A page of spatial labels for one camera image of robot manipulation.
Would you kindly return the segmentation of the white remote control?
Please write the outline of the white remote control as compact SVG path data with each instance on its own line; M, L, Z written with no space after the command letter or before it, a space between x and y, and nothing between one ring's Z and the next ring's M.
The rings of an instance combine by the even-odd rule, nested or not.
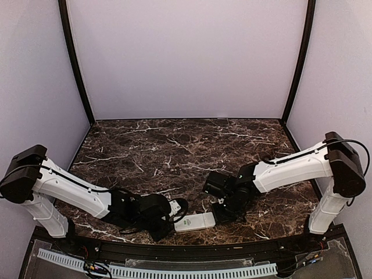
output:
M216 225L212 212L186 215L181 221L174 224L174 229L177 233L187 231L204 230L212 228Z

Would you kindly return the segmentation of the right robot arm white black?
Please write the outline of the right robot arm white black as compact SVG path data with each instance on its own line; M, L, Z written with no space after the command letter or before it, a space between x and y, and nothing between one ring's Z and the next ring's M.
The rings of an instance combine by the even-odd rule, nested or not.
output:
M217 223L229 223L245 213L257 194L282 186L316 178L330 178L326 192L310 214L307 231L297 238L296 246L309 252L319 243L330 224L348 202L366 189L365 170L352 139L344 139L335 131L303 151L278 159L243 165L237 176L211 171L203 191L218 199L212 211Z

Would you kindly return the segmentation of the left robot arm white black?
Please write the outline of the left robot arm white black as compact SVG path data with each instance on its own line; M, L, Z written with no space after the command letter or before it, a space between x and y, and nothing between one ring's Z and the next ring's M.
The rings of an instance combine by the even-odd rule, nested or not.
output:
M50 196L127 233L145 230L155 241L173 229L173 217L181 211L178 201L168 201L161 194L141 196L90 184L61 169L46 153L46 147L34 145L15 155L1 180L1 197L24 206L69 253L78 253L82 241Z

